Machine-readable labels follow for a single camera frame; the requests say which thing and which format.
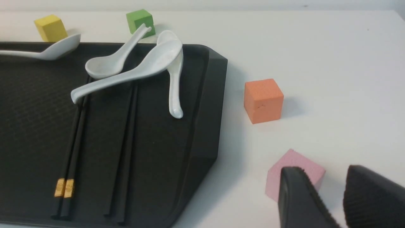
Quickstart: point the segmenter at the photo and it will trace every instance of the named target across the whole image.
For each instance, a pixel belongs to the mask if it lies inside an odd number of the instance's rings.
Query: spoon handle
[[[3,56],[20,56],[20,57],[27,57],[27,58],[38,58],[38,52],[22,52],[22,51],[8,51],[8,50],[0,50],[0,55]]]
[[[119,58],[126,59],[134,46],[145,36],[147,32],[150,32],[151,30],[151,27],[146,27],[145,24],[142,24],[132,35],[131,39],[122,45],[120,49],[114,53],[114,55],[118,55],[120,56]]]
[[[77,100],[81,97],[84,97],[87,94],[90,94],[92,92],[96,92],[98,90],[102,90],[104,88],[114,86],[120,83],[128,82],[131,80],[137,80],[149,76],[156,75],[160,72],[150,72],[150,71],[145,71],[142,68],[134,68],[131,71],[127,71],[125,73],[117,74],[115,76],[107,77],[92,83],[88,83],[86,85],[80,86],[70,93],[70,96],[72,97],[73,103],[76,103]]]
[[[180,105],[179,90],[180,90],[180,76],[183,68],[183,51],[176,57],[174,62],[169,66],[170,73],[170,86],[169,86],[169,112],[170,114],[181,119],[183,117],[183,110]]]

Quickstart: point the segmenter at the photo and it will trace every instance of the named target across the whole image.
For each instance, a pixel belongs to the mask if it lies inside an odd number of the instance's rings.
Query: black chopstick
[[[73,197],[74,190],[75,190],[75,175],[76,175],[77,163],[79,160],[79,153],[80,153],[81,141],[82,141],[82,136],[83,136],[83,130],[85,127],[85,120],[86,120],[86,116],[87,116],[86,111],[87,111],[87,103],[88,103],[89,97],[90,97],[90,95],[87,95],[83,101],[83,107],[82,107],[82,111],[80,114],[79,124],[77,127],[75,144],[73,146],[72,156],[70,158],[69,171],[68,171],[68,175],[66,178],[65,193],[64,193],[64,197],[63,197],[63,201],[62,201],[61,211],[60,211],[60,217],[64,218],[64,219],[69,217],[70,204],[71,204],[72,197]]]
[[[122,137],[122,146],[121,149],[119,151],[119,155],[116,156],[116,160],[111,161],[113,164],[115,164],[116,166],[113,168],[115,175],[114,178],[112,180],[112,182],[108,185],[109,189],[108,189],[108,196],[106,198],[106,203],[105,203],[105,207],[104,207],[104,213],[103,215],[105,217],[109,217],[111,216],[111,210],[113,207],[113,202],[114,202],[114,196],[115,196],[115,192],[118,190],[117,189],[117,184],[120,181],[120,166],[123,163],[122,161],[122,157],[123,154],[125,153],[125,149],[126,149],[126,136],[128,134],[128,129],[131,128],[131,126],[129,125],[130,122],[130,116],[131,116],[131,105],[132,105],[132,100],[133,100],[133,94],[134,94],[134,87],[136,86],[136,84],[131,84],[131,88],[129,90],[129,98],[128,98],[128,113],[127,113],[127,120],[126,120],[126,126],[125,126],[125,132],[124,132],[124,136]]]
[[[86,80],[86,83],[90,82],[90,80],[91,80],[90,77],[88,77]],[[58,218],[60,215],[60,206],[62,204],[62,200],[63,200],[64,194],[65,194],[66,178],[67,178],[68,169],[70,166],[70,160],[72,157],[73,146],[74,146],[75,140],[76,140],[77,130],[78,130],[79,124],[80,124],[80,116],[81,116],[81,112],[83,109],[83,100],[84,99],[80,99],[77,104],[75,116],[73,117],[72,131],[69,136],[69,143],[68,143],[68,147],[66,150],[66,156],[65,156],[63,164],[62,164],[62,169],[60,172],[59,179],[56,182],[56,189],[55,189],[55,193],[54,193],[54,203],[53,203],[53,207],[52,207],[52,211],[51,211],[51,217],[54,219]]]
[[[130,178],[130,171],[131,171],[131,157],[132,157],[132,150],[133,150],[133,142],[134,142],[134,131],[135,131],[135,119],[136,119],[136,101],[138,97],[138,84],[136,82],[133,83],[133,93],[132,93],[132,102],[129,111],[129,123],[128,123],[128,130],[126,134],[125,146],[123,147],[123,157],[122,159],[122,176],[121,176],[121,187],[119,195],[118,195],[118,208],[115,215],[115,219],[118,224],[123,224],[125,222],[125,213],[126,213],[126,205],[127,205],[127,196],[128,196],[128,185],[129,185],[129,178]]]

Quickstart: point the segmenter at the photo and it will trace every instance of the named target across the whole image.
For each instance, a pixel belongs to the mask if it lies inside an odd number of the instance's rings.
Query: spoon bowl
[[[85,66],[87,73],[94,79],[102,79],[119,74],[131,50],[151,29],[151,27],[146,27],[145,24],[142,24],[118,51],[109,56],[95,57],[88,60]]]
[[[45,49],[43,52],[0,51],[0,55],[56,60],[75,50],[80,44],[80,34],[66,37]]]
[[[167,41],[156,45],[134,69],[107,77],[84,86],[78,87],[70,93],[73,103],[87,94],[114,86],[116,84],[157,75],[168,67],[179,55],[183,44],[180,40]]]

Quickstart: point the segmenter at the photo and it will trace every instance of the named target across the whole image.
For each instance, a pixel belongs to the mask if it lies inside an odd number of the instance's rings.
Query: white wall
[[[0,11],[386,10],[404,0],[0,0]]]

